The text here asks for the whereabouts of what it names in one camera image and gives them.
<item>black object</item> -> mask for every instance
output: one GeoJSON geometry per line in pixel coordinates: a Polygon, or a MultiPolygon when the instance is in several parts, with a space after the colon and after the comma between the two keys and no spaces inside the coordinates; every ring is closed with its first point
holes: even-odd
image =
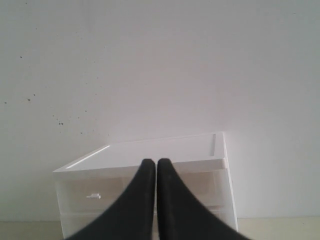
{"type": "Polygon", "coordinates": [[[114,204],[67,240],[151,240],[155,181],[155,163],[144,159],[114,204]]]}
{"type": "Polygon", "coordinates": [[[195,198],[167,158],[157,164],[156,192],[160,240],[248,240],[195,198]]]}

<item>plastic drawer unit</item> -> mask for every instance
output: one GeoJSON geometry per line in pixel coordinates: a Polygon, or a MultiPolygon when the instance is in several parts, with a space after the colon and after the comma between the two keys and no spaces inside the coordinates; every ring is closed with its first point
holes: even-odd
{"type": "MultiPolygon", "coordinates": [[[[218,132],[110,144],[55,170],[63,236],[74,234],[104,212],[143,159],[157,163],[161,158],[171,159],[195,197],[238,230],[224,134],[218,132]]],[[[158,239],[156,207],[153,238],[158,239]]]]}

